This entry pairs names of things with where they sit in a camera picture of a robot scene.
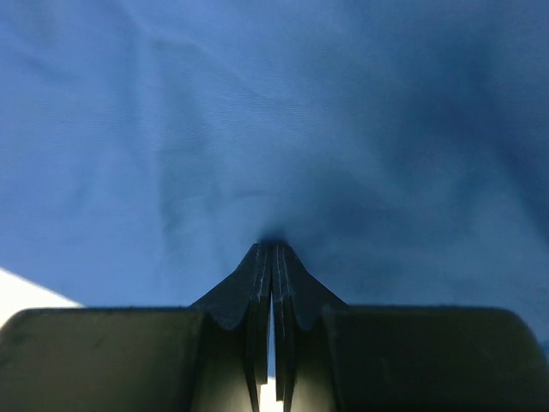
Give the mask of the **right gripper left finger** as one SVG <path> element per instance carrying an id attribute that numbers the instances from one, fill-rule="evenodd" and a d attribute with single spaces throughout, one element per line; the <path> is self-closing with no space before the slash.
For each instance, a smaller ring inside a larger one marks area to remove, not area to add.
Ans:
<path id="1" fill-rule="evenodd" d="M 188 307 L 37 308 L 1 329 L 4 411 L 256 411 L 270 258 L 255 244 Z"/>

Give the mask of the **blue surgical wrap cloth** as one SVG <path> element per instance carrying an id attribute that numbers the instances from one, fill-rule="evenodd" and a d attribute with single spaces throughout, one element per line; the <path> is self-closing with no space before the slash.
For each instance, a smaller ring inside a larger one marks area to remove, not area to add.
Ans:
<path id="1" fill-rule="evenodd" d="M 262 239 L 546 340 L 547 2 L 2 2 L 3 268 L 187 305 Z"/>

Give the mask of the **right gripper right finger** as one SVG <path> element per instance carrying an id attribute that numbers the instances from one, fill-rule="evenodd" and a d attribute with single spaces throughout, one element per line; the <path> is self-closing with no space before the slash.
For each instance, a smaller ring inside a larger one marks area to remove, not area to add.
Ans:
<path id="1" fill-rule="evenodd" d="M 515 313 L 352 306 L 271 248 L 276 396 L 286 411 L 545 411 L 548 362 Z"/>

